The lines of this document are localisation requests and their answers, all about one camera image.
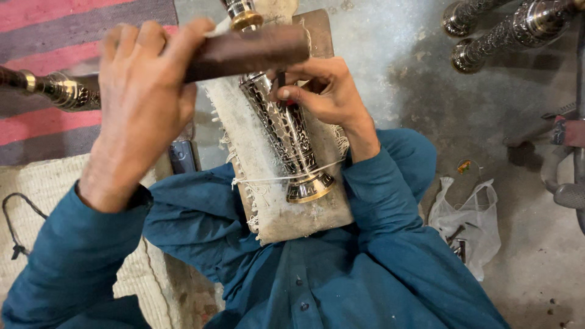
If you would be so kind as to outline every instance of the hand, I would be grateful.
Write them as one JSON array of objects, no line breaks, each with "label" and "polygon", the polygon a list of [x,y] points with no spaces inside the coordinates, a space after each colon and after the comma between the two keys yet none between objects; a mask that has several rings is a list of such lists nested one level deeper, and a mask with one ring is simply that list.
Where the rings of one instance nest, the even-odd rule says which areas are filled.
[{"label": "hand", "polygon": [[[276,74],[269,72],[268,77],[274,79]],[[300,80],[310,80],[305,86],[314,92],[294,85]],[[311,58],[293,65],[287,69],[286,84],[272,90],[272,101],[277,98],[294,101],[320,121],[341,126],[349,140],[354,163],[378,154],[380,142],[374,121],[343,58]]]},{"label": "hand", "polygon": [[118,25],[101,42],[102,129],[78,185],[88,206],[124,209],[150,167],[192,120],[197,87],[183,85],[215,25],[196,19],[170,38],[156,22]]}]

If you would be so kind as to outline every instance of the gray stripe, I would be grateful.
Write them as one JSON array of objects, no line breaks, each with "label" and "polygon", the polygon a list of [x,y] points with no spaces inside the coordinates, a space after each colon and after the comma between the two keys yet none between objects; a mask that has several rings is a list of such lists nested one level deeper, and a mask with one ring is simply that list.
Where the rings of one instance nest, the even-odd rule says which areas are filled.
[{"label": "gray stripe", "polygon": [[48,98],[41,95],[24,95],[16,90],[0,90],[0,119],[13,115],[54,107]]},{"label": "gray stripe", "polygon": [[176,25],[173,0],[136,0],[1,33],[0,63],[97,41],[118,23],[139,26],[151,19],[161,25]]},{"label": "gray stripe", "polygon": [[0,166],[26,165],[89,153],[99,135],[100,125],[72,129],[0,146]]}]

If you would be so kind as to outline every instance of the striped rug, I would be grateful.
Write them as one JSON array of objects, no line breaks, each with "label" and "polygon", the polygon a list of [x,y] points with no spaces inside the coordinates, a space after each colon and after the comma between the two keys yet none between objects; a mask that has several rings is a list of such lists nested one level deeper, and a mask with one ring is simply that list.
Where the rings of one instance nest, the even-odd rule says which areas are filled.
[{"label": "striped rug", "polygon": [[[146,20],[174,33],[173,0],[0,0],[0,65],[45,75],[97,56],[116,24]],[[41,96],[0,90],[0,166],[88,153],[100,123],[99,111],[66,113]]]}]

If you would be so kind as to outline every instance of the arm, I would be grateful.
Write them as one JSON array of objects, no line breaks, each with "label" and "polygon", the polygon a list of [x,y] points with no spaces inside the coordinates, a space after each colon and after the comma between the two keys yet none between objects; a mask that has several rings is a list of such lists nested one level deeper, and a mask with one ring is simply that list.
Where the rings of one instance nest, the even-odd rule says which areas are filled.
[{"label": "arm", "polygon": [[141,30],[118,25],[105,36],[101,133],[8,293],[2,308],[8,328],[148,326],[137,298],[114,300],[112,286],[152,204],[139,181],[193,116],[197,88],[183,86],[184,73],[213,28],[194,20],[167,45],[155,22]]},{"label": "arm", "polygon": [[507,327],[438,232],[422,227],[417,201],[395,160],[387,149],[380,148],[374,123],[343,60],[310,59],[287,73],[287,83],[312,78],[326,85],[317,90],[319,94],[291,85],[274,96],[292,99],[324,123],[344,128],[353,163],[343,176],[360,228],[361,251],[386,268],[448,327]]}]

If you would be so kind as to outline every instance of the teal shirt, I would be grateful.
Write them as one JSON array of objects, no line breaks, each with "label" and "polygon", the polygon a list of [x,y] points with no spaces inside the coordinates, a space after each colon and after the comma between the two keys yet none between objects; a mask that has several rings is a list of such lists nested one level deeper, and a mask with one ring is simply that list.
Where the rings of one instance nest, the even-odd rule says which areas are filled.
[{"label": "teal shirt", "polygon": [[226,310],[209,328],[508,328],[439,234],[422,226],[432,145],[407,129],[378,136],[376,157],[348,159],[343,170],[354,224],[267,246],[247,228],[230,164],[141,188],[120,214],[87,208],[72,189],[39,232],[2,319],[7,328],[148,327],[136,296],[112,294],[143,231],[224,285]]}]

